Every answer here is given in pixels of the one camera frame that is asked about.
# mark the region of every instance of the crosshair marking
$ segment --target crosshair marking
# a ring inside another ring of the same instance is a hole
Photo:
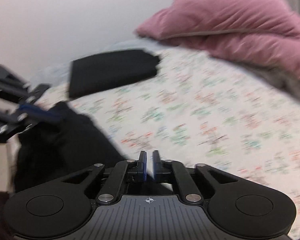
[[[146,202],[148,202],[150,204],[151,202],[155,201],[155,199],[153,199],[153,198],[147,198],[144,201],[146,201]]]

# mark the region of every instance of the metal screw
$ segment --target metal screw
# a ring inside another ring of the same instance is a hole
[[[201,200],[201,197],[197,194],[186,195],[186,200],[190,202],[198,202]]]
[[[23,88],[28,88],[28,87],[30,87],[31,86],[31,83],[25,83],[24,85],[23,85]]]
[[[5,133],[5,132],[7,131],[7,129],[8,129],[7,124],[1,126],[1,127],[0,127],[0,134]]]
[[[27,117],[27,113],[23,113],[23,114],[20,114],[18,117],[17,117],[17,120],[19,122],[23,121],[25,118]]]
[[[109,202],[112,199],[114,199],[114,197],[110,194],[102,194],[98,197],[98,200],[100,200],[102,202]]]
[[[30,96],[30,97],[26,100],[26,102],[27,102],[27,103],[31,103],[34,99],[35,99],[34,96]]]

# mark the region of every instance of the white wall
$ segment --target white wall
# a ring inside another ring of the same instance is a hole
[[[131,39],[172,0],[0,0],[0,63],[29,78]]]

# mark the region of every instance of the bed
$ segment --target bed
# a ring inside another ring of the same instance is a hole
[[[69,104],[90,116],[126,158],[159,150],[163,159],[187,167],[207,163],[284,192],[297,207],[289,235],[300,238],[300,103],[204,51],[147,39],[121,42],[106,51],[135,48],[160,56],[156,77]],[[53,84],[41,106],[68,100],[69,69],[70,64],[60,64],[33,77],[33,84]]]
[[[128,40],[141,22],[171,0],[10,1],[0,0],[0,63],[24,78],[34,75],[33,87],[53,85],[40,106],[68,100],[71,60],[136,48],[159,55],[156,77],[69,104],[91,117],[127,158],[157,149],[163,159],[187,167],[207,163],[284,192],[297,207],[289,235],[300,238],[298,101],[204,51]],[[115,45],[96,49],[106,44]]]

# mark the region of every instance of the black folded cloth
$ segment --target black folded cloth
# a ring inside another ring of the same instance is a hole
[[[159,62],[159,57],[138,49],[75,60],[72,62],[69,97],[79,98],[154,77]]]

